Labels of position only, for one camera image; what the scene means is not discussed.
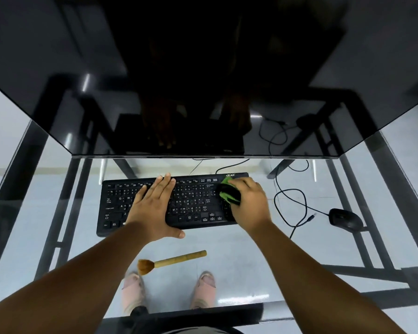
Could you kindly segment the person's pink shoe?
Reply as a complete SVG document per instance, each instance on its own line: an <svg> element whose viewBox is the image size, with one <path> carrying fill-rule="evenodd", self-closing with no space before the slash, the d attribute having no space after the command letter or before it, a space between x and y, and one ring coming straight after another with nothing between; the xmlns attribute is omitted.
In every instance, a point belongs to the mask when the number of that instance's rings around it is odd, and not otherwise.
<svg viewBox="0 0 418 334"><path fill-rule="evenodd" d="M146 307L144 281L138 273L129 273L123 281L122 307L123 314L128 316L136 307Z"/></svg>
<svg viewBox="0 0 418 334"><path fill-rule="evenodd" d="M213 308L216 305L216 282L209 271L204 271L197 280L190 309Z"/></svg>

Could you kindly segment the person's pink right shoe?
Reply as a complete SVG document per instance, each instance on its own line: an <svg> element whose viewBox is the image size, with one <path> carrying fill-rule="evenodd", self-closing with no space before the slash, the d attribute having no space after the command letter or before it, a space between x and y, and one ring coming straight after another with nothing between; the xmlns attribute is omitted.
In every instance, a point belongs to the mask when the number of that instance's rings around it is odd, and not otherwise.
<svg viewBox="0 0 418 334"><path fill-rule="evenodd" d="M216 282L209 271L204 271L197 280L190 309L213 308L216 305Z"/></svg>

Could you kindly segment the person's left forearm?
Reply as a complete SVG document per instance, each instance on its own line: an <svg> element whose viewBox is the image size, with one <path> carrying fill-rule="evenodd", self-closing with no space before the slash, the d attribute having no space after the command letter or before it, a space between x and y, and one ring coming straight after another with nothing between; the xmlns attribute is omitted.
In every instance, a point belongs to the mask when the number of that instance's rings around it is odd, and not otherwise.
<svg viewBox="0 0 418 334"><path fill-rule="evenodd" d="M154 228L130 223L0 302L0 334L93 334Z"/></svg>

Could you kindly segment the person's pink left shoe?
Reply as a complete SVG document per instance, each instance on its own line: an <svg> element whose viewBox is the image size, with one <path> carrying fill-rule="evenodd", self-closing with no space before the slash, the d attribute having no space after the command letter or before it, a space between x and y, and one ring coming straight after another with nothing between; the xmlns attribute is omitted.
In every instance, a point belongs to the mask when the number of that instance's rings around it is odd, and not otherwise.
<svg viewBox="0 0 418 334"><path fill-rule="evenodd" d="M129 273L123 281L122 307L123 314L128 316L136 307L146 307L144 281L138 273Z"/></svg>

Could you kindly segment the large black computer monitor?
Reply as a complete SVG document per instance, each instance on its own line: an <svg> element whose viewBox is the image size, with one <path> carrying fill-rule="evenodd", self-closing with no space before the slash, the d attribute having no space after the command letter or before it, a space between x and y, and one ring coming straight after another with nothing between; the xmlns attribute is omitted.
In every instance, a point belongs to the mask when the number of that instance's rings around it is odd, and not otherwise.
<svg viewBox="0 0 418 334"><path fill-rule="evenodd" d="M418 104L418 0L0 0L0 91L75 157L335 158Z"/></svg>

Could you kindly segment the black metal table frame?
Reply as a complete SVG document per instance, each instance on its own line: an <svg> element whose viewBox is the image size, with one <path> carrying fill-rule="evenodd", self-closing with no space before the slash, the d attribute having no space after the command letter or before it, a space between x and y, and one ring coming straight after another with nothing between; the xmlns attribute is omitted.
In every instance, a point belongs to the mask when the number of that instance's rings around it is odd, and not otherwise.
<svg viewBox="0 0 418 334"><path fill-rule="evenodd" d="M14 161L23 136L29 127L29 121L12 128L0 130L0 190L5 185L7 170ZM315 162L316 176L310 166L304 172L285 169L277 177L282 189L297 188L307 197L308 205L327 212L333 207L345 204L357 213L364 224L370 217L373 226L379 231L381 240L391 263L398 273L413 273L418 267L418 245L414 234L413 219L418 212L418 195L396 159L386 138L388 134L378 132L365 142L352 148L338 159ZM24 198L0 198L0 301L31 283L49 235L52 219L61 195L63 182L67 177L72 156L53 138L46 137L45 145L39 145L39 160L31 156L30 165L35 165L32 179L26 185ZM141 175L153 176L171 172L174 176L215 173L217 168L243 161L240 158L209 159L210 157L148 157L129 158L127 162L133 171ZM273 221L282 231L290 235L287 226L275 209L273 197L279 191L275 179L266 176L278 165L281 159L268 157L251 158L243 165L226 168L220 173L249 172L256 179L268 196L268 203ZM96 235L98 217L99 166L101 159L94 159L89 177L85 180L84 197L79 198L80 207L77 223L72 237L72 246L67 255L71 259L101 238ZM72 189L67 189L66 198L61 198L60 231L55 241L61 245L66 235L66 226L73 197L78 187L84 160L79 161L78 171L73 166ZM303 206L289 201L282 194L276 203L282 215L290 224L296 224L304 214ZM156 245L146 247L140 253L142 258L162 259L164 255L175 256L185 251L194 252L207 249L206 258L182 263L183 268L165 268L161 272L146 276L147 292L150 293L151 312L181 310L187 307L190 292L195 280L204 270L211 271L218 283L217 302L221 306L234 306L248 303L263 303L264 318L260 324L239 327L245 333L299 333L295 320L283 304L283 297L276 282L271 277L264 258L251 239L237 226L226 226L211 230L186 231L184 240L166 238ZM364 245L368 250L375 269L386 272L388 259L382 259L382 247L378 248L372 238L373 231L364 231ZM363 267L353 236L339 228L329 226L326 216L317 212L316 217L306 226L298 228L292 239L305 251L322 264L333 266ZM385 312L409 333L418 333L418 284L408 286L407 282L382 280L358 276L341 275L346 282L369 296L377 297L382 292L397 293L389 303L383 303Z"/></svg>

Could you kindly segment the person's right hand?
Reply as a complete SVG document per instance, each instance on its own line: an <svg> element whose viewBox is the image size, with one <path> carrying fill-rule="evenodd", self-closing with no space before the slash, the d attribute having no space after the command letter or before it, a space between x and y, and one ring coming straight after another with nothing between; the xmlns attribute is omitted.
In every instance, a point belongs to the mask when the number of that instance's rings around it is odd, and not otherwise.
<svg viewBox="0 0 418 334"><path fill-rule="evenodd" d="M262 206L231 205L232 214L237 224L244 229L251 238L260 234L272 224L268 199L265 195L265 204Z"/></svg>

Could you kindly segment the black computer mouse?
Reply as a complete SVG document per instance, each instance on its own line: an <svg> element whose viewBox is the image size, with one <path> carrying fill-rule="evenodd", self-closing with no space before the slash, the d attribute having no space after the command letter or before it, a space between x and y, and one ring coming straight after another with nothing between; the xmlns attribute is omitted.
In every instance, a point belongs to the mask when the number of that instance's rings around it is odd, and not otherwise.
<svg viewBox="0 0 418 334"><path fill-rule="evenodd" d="M329 211L329 223L350 233L361 232L364 228L364 224L357 214L337 208Z"/></svg>

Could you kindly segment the person's left hand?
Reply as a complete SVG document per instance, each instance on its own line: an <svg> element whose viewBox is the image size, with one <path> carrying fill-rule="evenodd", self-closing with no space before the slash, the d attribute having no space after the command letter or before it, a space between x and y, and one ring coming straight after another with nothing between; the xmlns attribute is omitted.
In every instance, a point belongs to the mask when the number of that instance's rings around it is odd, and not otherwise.
<svg viewBox="0 0 418 334"><path fill-rule="evenodd" d="M147 191L139 203L135 204L134 198L126 220L125 229L133 238L134 243L140 247L165 237L168 203L156 199L156 179L151 186L146 185ZM171 194L175 184L176 179L171 176Z"/></svg>

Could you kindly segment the green and black cleaning cloth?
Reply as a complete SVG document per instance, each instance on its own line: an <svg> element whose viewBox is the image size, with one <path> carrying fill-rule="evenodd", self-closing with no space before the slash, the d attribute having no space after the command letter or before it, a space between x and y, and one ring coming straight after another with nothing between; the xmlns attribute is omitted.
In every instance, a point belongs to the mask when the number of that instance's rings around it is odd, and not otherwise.
<svg viewBox="0 0 418 334"><path fill-rule="evenodd" d="M216 192L224 201L239 206L241 204L241 193L229 181L233 178L226 176L220 184L217 185Z"/></svg>

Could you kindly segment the black computer keyboard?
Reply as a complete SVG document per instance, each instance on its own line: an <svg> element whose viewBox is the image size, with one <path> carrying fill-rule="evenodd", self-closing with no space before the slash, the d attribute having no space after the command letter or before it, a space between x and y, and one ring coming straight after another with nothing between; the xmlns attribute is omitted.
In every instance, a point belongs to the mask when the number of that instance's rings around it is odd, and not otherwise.
<svg viewBox="0 0 418 334"><path fill-rule="evenodd" d="M225 178L248 177L247 172L175 177L168 201L166 224L182 230L236 224L230 204L217 187ZM124 226L135 195L142 186L150 188L155 178L105 180L101 188L96 235L106 237Z"/></svg>

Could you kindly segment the person's right forearm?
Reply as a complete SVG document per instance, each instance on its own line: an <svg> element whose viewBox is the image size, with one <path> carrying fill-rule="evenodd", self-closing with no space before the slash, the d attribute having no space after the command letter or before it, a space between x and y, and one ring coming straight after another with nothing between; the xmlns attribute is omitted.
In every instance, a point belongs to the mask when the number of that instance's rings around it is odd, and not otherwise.
<svg viewBox="0 0 418 334"><path fill-rule="evenodd" d="M406 334L370 299L326 270L272 221L241 227L265 257L303 334Z"/></svg>

